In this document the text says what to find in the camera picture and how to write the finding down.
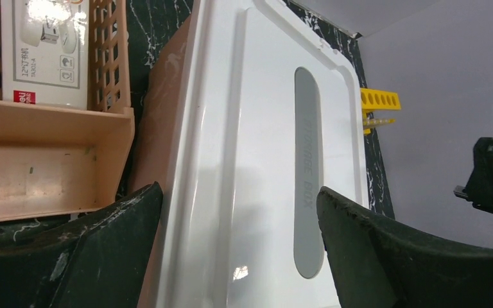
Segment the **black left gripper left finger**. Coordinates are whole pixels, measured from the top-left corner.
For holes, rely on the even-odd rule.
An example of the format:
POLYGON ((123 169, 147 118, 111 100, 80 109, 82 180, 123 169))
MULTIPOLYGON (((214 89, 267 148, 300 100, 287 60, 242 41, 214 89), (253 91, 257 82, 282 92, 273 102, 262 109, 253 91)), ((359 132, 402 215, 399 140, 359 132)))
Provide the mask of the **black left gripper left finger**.
POLYGON ((0 245, 0 307, 136 307, 162 201, 153 183, 74 221, 0 245))

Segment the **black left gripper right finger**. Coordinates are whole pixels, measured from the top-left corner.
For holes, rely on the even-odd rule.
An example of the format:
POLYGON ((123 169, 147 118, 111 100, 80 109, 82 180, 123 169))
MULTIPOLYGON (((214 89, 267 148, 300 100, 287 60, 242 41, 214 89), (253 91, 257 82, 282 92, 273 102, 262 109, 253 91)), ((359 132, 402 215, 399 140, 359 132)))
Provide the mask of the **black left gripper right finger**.
POLYGON ((493 249, 409 227, 328 187, 316 210, 342 307, 493 307, 493 249))

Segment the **pink plastic bin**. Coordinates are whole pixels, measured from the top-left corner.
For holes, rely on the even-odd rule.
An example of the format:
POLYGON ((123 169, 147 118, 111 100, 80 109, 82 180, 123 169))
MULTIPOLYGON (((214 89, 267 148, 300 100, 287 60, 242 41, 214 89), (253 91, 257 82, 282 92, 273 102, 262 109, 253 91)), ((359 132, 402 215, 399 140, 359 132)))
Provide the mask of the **pink plastic bin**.
POLYGON ((150 71, 148 93, 137 129, 129 190, 157 182, 163 192, 159 217, 150 217, 157 231, 152 240, 138 307, 174 307, 180 292, 176 262, 178 235, 182 226, 180 177, 183 121, 187 119, 184 89, 191 63, 189 34, 196 23, 188 17, 160 52, 150 71))

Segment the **yellow test tube rack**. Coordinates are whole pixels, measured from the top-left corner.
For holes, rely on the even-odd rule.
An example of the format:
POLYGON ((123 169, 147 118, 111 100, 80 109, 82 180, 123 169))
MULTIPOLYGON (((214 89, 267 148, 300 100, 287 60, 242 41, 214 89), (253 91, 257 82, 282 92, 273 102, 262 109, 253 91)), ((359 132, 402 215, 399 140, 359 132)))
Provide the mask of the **yellow test tube rack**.
POLYGON ((374 128, 395 123, 395 119, 370 116, 377 111, 400 111, 401 103, 396 92, 360 88, 363 134, 372 133, 374 128))

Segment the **white container lid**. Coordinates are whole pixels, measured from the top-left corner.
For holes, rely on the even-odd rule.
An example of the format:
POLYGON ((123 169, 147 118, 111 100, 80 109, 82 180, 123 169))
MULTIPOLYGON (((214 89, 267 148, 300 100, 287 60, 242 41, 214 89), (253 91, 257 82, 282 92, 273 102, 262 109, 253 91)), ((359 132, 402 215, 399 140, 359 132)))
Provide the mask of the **white container lid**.
POLYGON ((196 1, 155 307, 339 307, 321 187, 368 204, 353 65, 283 1, 196 1))

